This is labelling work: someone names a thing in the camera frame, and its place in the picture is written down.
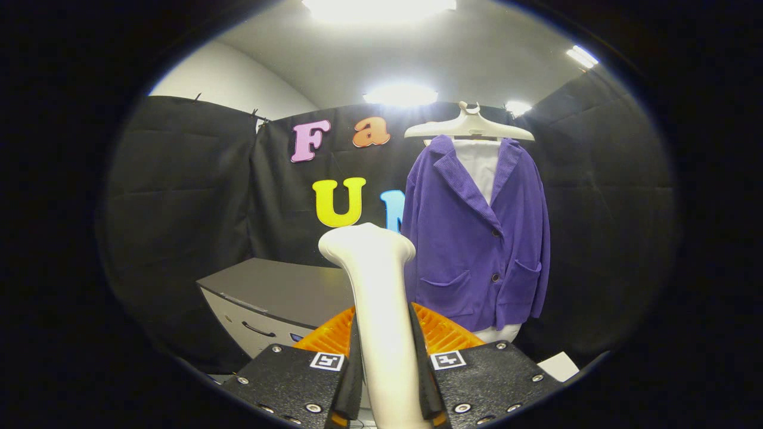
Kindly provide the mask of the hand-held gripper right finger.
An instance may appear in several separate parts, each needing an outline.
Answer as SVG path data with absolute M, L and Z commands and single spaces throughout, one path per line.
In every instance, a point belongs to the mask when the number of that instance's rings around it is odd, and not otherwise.
M 409 314 L 421 410 L 435 427 L 502 427 L 564 387 L 507 340 L 487 343 L 416 303 Z

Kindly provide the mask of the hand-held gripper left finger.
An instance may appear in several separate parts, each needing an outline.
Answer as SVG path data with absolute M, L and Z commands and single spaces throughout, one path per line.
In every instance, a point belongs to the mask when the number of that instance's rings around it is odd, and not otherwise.
M 267 345 L 222 391 L 274 427 L 348 428 L 359 417 L 362 383 L 350 307 L 294 345 Z

